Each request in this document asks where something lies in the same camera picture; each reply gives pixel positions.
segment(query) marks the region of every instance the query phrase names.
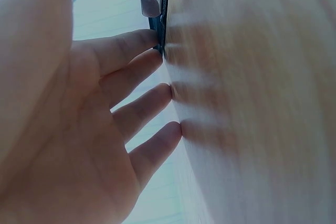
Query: wood grain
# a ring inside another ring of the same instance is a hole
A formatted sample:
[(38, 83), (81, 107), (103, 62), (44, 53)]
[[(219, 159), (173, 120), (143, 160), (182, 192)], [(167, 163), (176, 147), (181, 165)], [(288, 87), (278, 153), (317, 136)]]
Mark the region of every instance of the wood grain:
[(189, 223), (336, 223), (336, 0), (169, 0), (165, 57)]

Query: hand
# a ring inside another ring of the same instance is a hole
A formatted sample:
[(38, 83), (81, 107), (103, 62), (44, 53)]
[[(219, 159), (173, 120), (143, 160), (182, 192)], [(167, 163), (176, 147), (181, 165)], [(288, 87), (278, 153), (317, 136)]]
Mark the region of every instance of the hand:
[(161, 84), (110, 112), (162, 62), (156, 33), (72, 42), (71, 0), (0, 0), (0, 222), (120, 223), (181, 138), (125, 143), (171, 100)]

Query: palm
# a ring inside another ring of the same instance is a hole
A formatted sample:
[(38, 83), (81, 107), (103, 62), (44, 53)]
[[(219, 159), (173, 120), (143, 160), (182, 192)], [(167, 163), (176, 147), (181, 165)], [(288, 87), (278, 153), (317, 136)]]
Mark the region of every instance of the palm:
[[(35, 50), (8, 53), (8, 58), (37, 57), (35, 69), (43, 70), (38, 85), (28, 86), (25, 103), (17, 103), (23, 116), (11, 122), (20, 126), (16, 133), (3, 127), (8, 147), (0, 156), (0, 220), (7, 221), (2, 214), (11, 212), (24, 223), (120, 223), (180, 138), (179, 126), (169, 124), (131, 153), (124, 147), (170, 101), (167, 85), (110, 112), (162, 62), (156, 50), (146, 51), (156, 44), (155, 34), (143, 30), (72, 43), (69, 0), (29, 2), (40, 16), (52, 15), (55, 5), (64, 16), (54, 16), (52, 23), (43, 19), (45, 24), (31, 20), (27, 29), (35, 34), (20, 41)], [(41, 38), (46, 26), (52, 33)]]

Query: finger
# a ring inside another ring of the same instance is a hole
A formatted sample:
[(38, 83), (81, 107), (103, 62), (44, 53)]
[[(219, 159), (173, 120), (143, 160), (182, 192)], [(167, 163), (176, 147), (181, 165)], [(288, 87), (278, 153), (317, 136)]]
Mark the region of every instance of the finger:
[(132, 60), (125, 68), (113, 72), (100, 81), (110, 108), (125, 99), (141, 82), (162, 64), (159, 51), (152, 49)]
[(154, 47), (158, 36), (153, 30), (137, 30), (111, 38), (79, 41), (97, 57), (102, 76), (125, 67), (134, 57)]
[(113, 113), (114, 122), (127, 143), (151, 119), (162, 111), (172, 99), (167, 84), (160, 84), (134, 102)]
[(174, 151), (181, 136), (180, 125), (176, 122), (171, 122), (147, 142), (131, 151), (129, 154), (130, 160), (141, 190), (143, 190), (156, 170)]

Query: wooden surface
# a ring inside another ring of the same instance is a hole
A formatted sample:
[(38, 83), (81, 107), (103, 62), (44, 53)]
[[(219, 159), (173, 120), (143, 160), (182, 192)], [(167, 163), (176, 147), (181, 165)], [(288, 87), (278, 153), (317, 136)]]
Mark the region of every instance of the wooden surface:
[(169, 0), (167, 26), (188, 223), (336, 223), (336, 0)]

